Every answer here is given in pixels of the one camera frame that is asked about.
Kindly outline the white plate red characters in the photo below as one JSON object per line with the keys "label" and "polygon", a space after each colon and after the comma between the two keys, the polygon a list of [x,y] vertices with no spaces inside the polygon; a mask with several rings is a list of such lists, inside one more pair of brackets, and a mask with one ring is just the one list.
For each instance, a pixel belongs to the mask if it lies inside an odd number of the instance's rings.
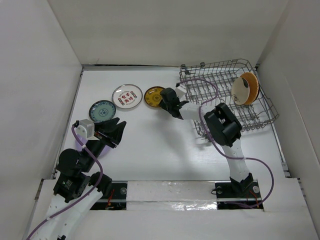
{"label": "white plate red characters", "polygon": [[120,109],[133,109],[143,100],[142,90],[134,84],[123,84],[112,93],[112,102]]}

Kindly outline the cream plate black brushstroke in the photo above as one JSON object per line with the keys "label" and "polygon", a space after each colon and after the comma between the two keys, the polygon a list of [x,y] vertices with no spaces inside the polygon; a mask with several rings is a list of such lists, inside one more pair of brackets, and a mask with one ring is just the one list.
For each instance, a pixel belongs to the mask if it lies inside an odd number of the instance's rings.
{"label": "cream plate black brushstroke", "polygon": [[250,87],[246,79],[238,77],[231,87],[231,98],[236,105],[244,105],[250,95]]}

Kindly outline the blue green patterned plate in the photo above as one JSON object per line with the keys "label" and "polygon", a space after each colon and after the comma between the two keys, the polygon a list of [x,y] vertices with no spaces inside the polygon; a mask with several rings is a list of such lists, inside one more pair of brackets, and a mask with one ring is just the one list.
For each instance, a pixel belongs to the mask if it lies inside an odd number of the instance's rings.
{"label": "blue green patterned plate", "polygon": [[93,122],[105,122],[111,120],[116,114],[116,106],[109,100],[95,102],[89,109],[88,115]]}

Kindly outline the yellow brown patterned plate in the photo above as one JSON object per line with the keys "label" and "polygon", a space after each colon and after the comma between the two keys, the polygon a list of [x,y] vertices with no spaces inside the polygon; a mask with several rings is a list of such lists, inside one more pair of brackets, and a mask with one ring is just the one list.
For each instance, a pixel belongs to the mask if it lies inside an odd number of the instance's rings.
{"label": "yellow brown patterned plate", "polygon": [[146,90],[144,93],[145,103],[152,108],[160,108],[160,102],[162,101],[161,91],[165,88],[162,86],[153,86]]}

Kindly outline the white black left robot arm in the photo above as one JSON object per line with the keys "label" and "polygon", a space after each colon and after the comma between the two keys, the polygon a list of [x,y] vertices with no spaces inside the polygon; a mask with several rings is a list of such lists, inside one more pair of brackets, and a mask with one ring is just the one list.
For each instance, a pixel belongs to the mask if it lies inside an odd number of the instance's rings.
{"label": "white black left robot arm", "polygon": [[126,125],[116,117],[103,122],[77,120],[71,126],[81,149],[60,153],[59,176],[45,218],[27,239],[70,240],[91,207],[112,193],[112,179],[104,174],[98,158],[105,147],[120,144]]}

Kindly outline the woven bamboo plate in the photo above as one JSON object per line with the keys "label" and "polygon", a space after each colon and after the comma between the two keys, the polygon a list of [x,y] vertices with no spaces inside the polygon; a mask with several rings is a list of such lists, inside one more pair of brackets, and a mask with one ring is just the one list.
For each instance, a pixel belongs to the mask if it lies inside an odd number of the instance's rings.
{"label": "woven bamboo plate", "polygon": [[250,105],[257,99],[260,92],[258,78],[252,72],[245,72],[240,77],[247,81],[249,87],[249,96],[244,105]]}

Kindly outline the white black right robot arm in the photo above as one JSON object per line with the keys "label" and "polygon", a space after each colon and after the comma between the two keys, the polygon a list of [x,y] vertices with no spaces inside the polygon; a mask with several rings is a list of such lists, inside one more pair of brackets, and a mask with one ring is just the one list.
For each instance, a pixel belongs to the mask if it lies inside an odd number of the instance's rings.
{"label": "white black right robot arm", "polygon": [[230,187],[235,198],[246,194],[253,183],[253,175],[246,165],[241,147],[242,126],[236,116],[225,103],[220,103],[213,109],[207,106],[181,100],[182,87],[170,87],[160,92],[159,106],[181,120],[193,120],[202,124],[207,137],[223,149],[230,172]]}

